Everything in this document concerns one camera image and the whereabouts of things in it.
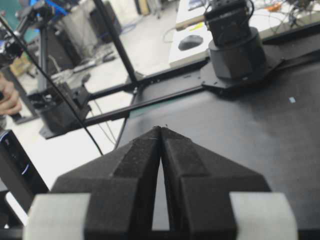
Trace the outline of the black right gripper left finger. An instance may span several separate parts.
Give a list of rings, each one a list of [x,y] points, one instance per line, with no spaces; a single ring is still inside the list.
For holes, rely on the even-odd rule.
[[[152,228],[160,161],[156,126],[61,176],[38,194],[25,240],[127,240]]]

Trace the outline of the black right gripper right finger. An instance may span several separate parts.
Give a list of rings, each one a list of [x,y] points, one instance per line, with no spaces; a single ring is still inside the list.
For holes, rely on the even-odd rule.
[[[298,226],[265,177],[168,128],[163,169],[173,220],[192,240],[296,240]]]

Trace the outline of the black right robot arm base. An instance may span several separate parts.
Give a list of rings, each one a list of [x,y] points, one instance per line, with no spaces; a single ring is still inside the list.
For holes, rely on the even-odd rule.
[[[284,61],[279,47],[264,45],[249,25],[251,0],[211,0],[204,12],[212,40],[210,62],[201,69],[201,86],[219,95],[232,95],[262,84]]]

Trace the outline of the black left robot arm base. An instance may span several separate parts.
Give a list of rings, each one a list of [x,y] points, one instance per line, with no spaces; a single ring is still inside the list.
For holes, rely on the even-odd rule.
[[[91,110],[88,92],[84,84],[71,88],[67,83],[59,83],[57,88],[72,105],[78,117],[84,121]],[[35,103],[35,111],[43,121],[40,135],[46,140],[64,135],[70,131],[80,128],[77,118],[74,116],[68,105],[50,87],[41,94],[46,100]]]

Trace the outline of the bare human hand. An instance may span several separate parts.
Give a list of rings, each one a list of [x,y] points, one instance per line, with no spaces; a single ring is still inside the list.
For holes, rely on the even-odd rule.
[[[14,84],[8,81],[2,73],[0,74],[0,92],[3,95],[3,99],[0,101],[0,114],[18,114],[22,109],[19,92]]]

